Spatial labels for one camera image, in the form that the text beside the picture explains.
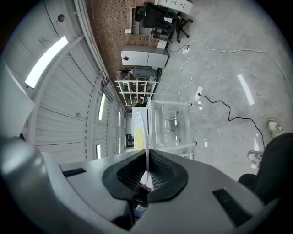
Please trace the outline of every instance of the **black strip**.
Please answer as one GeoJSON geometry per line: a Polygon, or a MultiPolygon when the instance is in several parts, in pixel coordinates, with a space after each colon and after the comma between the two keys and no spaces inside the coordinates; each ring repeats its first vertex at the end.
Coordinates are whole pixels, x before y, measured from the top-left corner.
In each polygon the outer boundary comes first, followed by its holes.
{"type": "Polygon", "coordinates": [[[244,224],[251,218],[249,215],[224,189],[212,192],[219,201],[231,221],[236,227],[244,224]]]}
{"type": "Polygon", "coordinates": [[[63,171],[62,173],[65,177],[69,177],[69,176],[75,176],[84,172],[86,172],[86,170],[84,170],[83,168],[77,168],[73,170],[63,171]]]}

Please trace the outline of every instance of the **brick wall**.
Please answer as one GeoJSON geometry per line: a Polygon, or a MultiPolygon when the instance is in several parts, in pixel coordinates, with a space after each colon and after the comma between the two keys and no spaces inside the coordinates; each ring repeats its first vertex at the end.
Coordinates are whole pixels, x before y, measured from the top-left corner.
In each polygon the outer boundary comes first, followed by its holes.
{"type": "Polygon", "coordinates": [[[117,71],[122,66],[121,50],[125,45],[142,45],[157,47],[158,40],[145,36],[124,34],[130,28],[129,11],[131,7],[144,5],[155,0],[90,0],[88,14],[94,37],[112,81],[117,78],[117,71]]]}

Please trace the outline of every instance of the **white cable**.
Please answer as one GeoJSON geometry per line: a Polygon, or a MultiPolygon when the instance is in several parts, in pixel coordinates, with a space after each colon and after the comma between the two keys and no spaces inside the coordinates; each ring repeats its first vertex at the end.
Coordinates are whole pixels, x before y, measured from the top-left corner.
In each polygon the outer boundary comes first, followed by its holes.
{"type": "MultiPolygon", "coordinates": [[[[290,102],[291,102],[291,105],[292,105],[292,107],[293,107],[292,91],[291,91],[291,86],[290,86],[290,83],[289,83],[288,77],[285,75],[285,72],[284,72],[283,69],[280,67],[280,65],[279,65],[279,64],[273,59],[273,57],[272,57],[268,52],[261,51],[261,50],[254,50],[254,49],[240,49],[240,50],[235,50],[235,51],[230,51],[230,50],[219,51],[219,50],[217,50],[217,49],[210,49],[210,48],[208,48],[208,46],[204,46],[203,44],[201,44],[201,43],[198,42],[197,40],[192,40],[192,41],[188,42],[187,45],[183,47],[183,50],[184,50],[184,49],[185,49],[185,48],[186,48],[191,42],[196,42],[196,43],[200,44],[202,47],[207,48],[207,49],[210,50],[210,51],[217,51],[217,52],[219,52],[219,53],[226,53],[226,52],[228,52],[228,53],[236,53],[236,52],[240,52],[240,51],[252,51],[252,52],[265,53],[265,54],[267,54],[267,55],[273,60],[273,62],[277,65],[277,67],[281,70],[281,72],[283,73],[283,75],[285,76],[285,79],[286,79],[287,84],[288,84],[288,86],[289,86],[290,102]]],[[[191,82],[192,82],[192,76],[191,76],[191,75],[186,75],[186,74],[182,73],[182,68],[183,68],[183,66],[186,65],[186,64],[188,63],[188,61],[189,61],[189,56],[188,56],[187,54],[184,54],[184,55],[187,56],[187,61],[186,61],[185,63],[181,64],[181,70],[180,70],[180,72],[181,72],[182,75],[190,77],[191,80],[190,80],[190,84],[189,84],[189,86],[185,86],[185,85],[182,85],[182,86],[181,86],[181,88],[180,88],[180,90],[179,90],[179,96],[180,96],[180,102],[183,102],[183,103],[190,103],[190,104],[191,104],[191,107],[189,107],[189,108],[187,109],[187,112],[190,112],[191,109],[193,108],[194,104],[196,103],[196,101],[191,102],[191,101],[182,101],[182,100],[181,100],[181,89],[182,89],[182,87],[184,86],[184,87],[186,87],[186,88],[189,88],[189,87],[191,86],[191,82]]]]}

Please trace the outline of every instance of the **person's leg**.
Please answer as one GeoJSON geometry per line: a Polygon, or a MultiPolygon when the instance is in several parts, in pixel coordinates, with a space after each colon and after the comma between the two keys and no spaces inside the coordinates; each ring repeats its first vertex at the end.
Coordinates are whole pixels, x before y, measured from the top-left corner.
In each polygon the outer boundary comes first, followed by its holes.
{"type": "Polygon", "coordinates": [[[246,174],[239,179],[265,204],[286,192],[285,185],[290,183],[293,174],[293,133],[283,134],[283,129],[274,120],[268,121],[268,127],[274,139],[267,145],[263,156],[248,155],[250,161],[259,166],[257,175],[246,174]]]}

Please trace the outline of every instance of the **black pants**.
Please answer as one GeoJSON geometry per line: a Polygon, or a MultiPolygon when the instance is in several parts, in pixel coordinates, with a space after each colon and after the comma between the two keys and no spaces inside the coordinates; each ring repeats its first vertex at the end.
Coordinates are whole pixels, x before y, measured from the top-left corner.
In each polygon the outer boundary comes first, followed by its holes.
{"type": "Polygon", "coordinates": [[[244,174],[238,182],[252,190],[265,204],[282,197],[292,183],[293,133],[282,134],[266,147],[257,175],[244,174]]]}

